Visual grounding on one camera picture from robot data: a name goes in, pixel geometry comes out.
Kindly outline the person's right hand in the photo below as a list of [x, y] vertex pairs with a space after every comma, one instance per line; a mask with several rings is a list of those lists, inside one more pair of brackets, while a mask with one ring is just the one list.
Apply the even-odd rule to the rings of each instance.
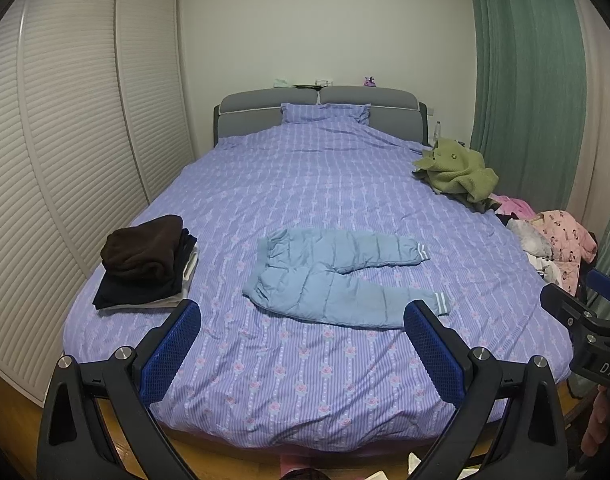
[[588, 427], [582, 437], [580, 448], [585, 456], [593, 456], [608, 435], [608, 418], [610, 417], [610, 399], [608, 388], [598, 385], [598, 393], [593, 402]]

